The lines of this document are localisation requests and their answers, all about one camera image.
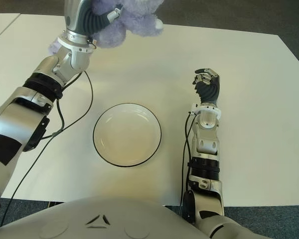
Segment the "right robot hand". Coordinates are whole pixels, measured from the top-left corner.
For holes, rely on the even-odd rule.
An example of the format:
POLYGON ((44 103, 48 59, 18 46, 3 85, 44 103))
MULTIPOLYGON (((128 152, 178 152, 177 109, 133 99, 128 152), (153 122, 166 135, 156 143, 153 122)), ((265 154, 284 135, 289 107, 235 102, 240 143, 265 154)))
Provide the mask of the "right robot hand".
POLYGON ((195 85, 194 89, 200 97, 201 104, 217 104, 220 92, 220 77, 214 70, 210 68, 195 70, 192 84, 195 85))

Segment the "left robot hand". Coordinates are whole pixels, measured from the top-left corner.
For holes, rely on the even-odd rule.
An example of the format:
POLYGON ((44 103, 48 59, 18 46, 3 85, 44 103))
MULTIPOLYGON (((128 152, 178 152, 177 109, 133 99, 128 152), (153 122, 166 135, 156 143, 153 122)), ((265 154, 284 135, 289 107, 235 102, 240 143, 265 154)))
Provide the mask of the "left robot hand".
POLYGON ((121 15, 122 4, 116 4, 103 14, 93 12, 91 0, 66 0, 64 3, 64 18, 66 31, 83 36, 97 33, 121 15))

